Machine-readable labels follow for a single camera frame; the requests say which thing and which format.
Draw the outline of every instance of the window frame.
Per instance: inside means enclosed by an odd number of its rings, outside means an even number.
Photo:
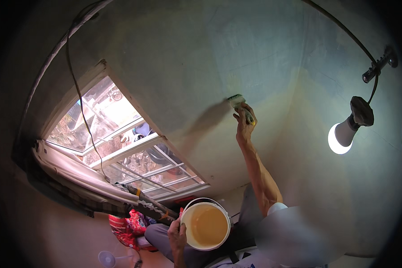
[[[179,196],[186,195],[188,193],[193,193],[198,190],[203,190],[210,185],[206,182],[206,180],[193,168],[192,165],[190,165],[185,157],[181,155],[176,147],[172,145],[172,143],[161,133],[161,131],[158,129],[158,127],[153,123],[153,121],[150,119],[150,117],[145,113],[145,111],[140,107],[139,103],[132,97],[132,95],[129,93],[129,90],[124,86],[124,84],[120,81],[120,79],[115,75],[115,73],[112,71],[112,68],[107,64],[107,62],[103,59],[99,61],[95,67],[91,68],[86,74],[84,74],[79,80],[78,80],[78,85],[80,88],[80,93],[84,95],[86,92],[88,92],[92,87],[94,87],[97,83],[99,83],[103,78],[105,77],[110,77],[110,79],[113,81],[113,83],[117,86],[117,88],[120,90],[120,92],[123,94],[123,96],[130,102],[130,104],[134,107],[134,109],[139,113],[141,118],[138,118],[126,126],[123,126],[116,131],[112,132],[105,138],[101,138],[100,141],[95,143],[96,147],[100,147],[104,143],[112,140],[113,138],[125,133],[126,131],[140,125],[143,123],[148,123],[149,126],[155,131],[153,134],[150,134],[147,137],[144,137],[143,139],[140,139],[138,141],[135,141],[131,143],[130,145],[123,147],[116,152],[113,152],[105,157],[102,158],[102,166],[103,168],[110,166],[114,169],[119,170],[123,174],[127,174],[130,177],[133,177],[133,179],[128,179],[124,180],[121,183],[122,184],[127,184],[135,181],[141,180],[143,183],[146,183],[148,185],[151,185],[151,188],[148,188],[146,190],[143,190],[144,193],[148,193],[153,190],[161,189],[164,188],[168,190],[169,192],[167,193],[162,193],[157,196],[153,196],[152,198],[157,200],[157,201],[165,201],[171,198],[176,198]],[[58,103],[58,105],[55,107],[51,115],[49,116],[48,120],[46,121],[45,125],[43,126],[42,129],[42,139],[47,141],[47,138],[49,135],[52,133],[54,130],[55,126],[59,123],[59,121],[65,116],[65,114],[68,112],[68,110],[74,105],[74,103],[79,99],[79,95],[77,94],[77,90],[75,85],[65,94],[65,96],[61,99],[61,101]],[[158,144],[164,143],[172,152],[173,154],[179,158],[182,163],[177,164],[174,160],[172,160],[166,153],[164,153],[161,149],[157,147]],[[94,147],[91,145],[88,149],[86,149],[83,152],[76,151],[70,148],[67,148],[65,146],[61,146],[55,143],[52,143],[56,146],[59,146],[60,148],[64,149],[65,151],[68,151],[70,153],[73,153],[75,155],[84,157],[87,154],[91,153],[94,150]],[[159,169],[156,169],[151,172],[147,172],[145,174],[138,174],[137,172],[125,167],[124,165],[118,163],[120,160],[123,160],[126,157],[129,157],[135,153],[139,153],[144,151],[147,148],[153,148],[157,153],[160,153],[162,156],[167,158],[167,160],[171,163],[167,166],[161,167]],[[182,166],[186,165],[188,168],[192,170],[192,172],[195,174],[195,176],[192,176],[189,174]],[[96,162],[92,163],[89,165],[90,168],[94,170],[100,170],[101,169],[101,161],[97,160]],[[148,177],[160,174],[162,172],[165,172],[169,169],[173,168],[179,168],[183,173],[186,174],[185,177],[179,178],[177,180],[173,180],[164,184],[161,184],[159,182],[155,182],[150,180]],[[199,178],[203,181],[203,183],[200,183],[196,180],[196,178]],[[173,190],[169,186],[184,182],[186,180],[193,180],[196,184],[194,185],[189,185],[186,186],[182,189],[179,190]]]

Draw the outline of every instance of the person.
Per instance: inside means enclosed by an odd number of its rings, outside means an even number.
[[[246,161],[250,184],[244,191],[239,221],[226,242],[218,249],[199,251],[186,244],[186,226],[180,218],[170,227],[163,224],[148,226],[145,238],[174,263],[175,268],[275,268],[283,267],[262,256],[255,244],[255,230],[264,217],[286,208],[283,197],[271,174],[262,164],[252,144],[251,136],[258,121],[250,106],[242,103],[255,120],[247,122],[242,108],[234,114],[238,121],[236,139]]]

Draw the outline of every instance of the light bulb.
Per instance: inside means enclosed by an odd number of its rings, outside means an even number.
[[[337,137],[335,136],[335,129],[338,125],[339,125],[339,123],[337,123],[331,127],[331,130],[329,131],[329,134],[327,135],[327,141],[329,143],[329,147],[331,148],[331,150],[334,153],[344,154],[344,153],[348,152],[348,150],[350,150],[350,148],[352,147],[353,141],[347,147],[344,147],[341,144],[339,144]]]

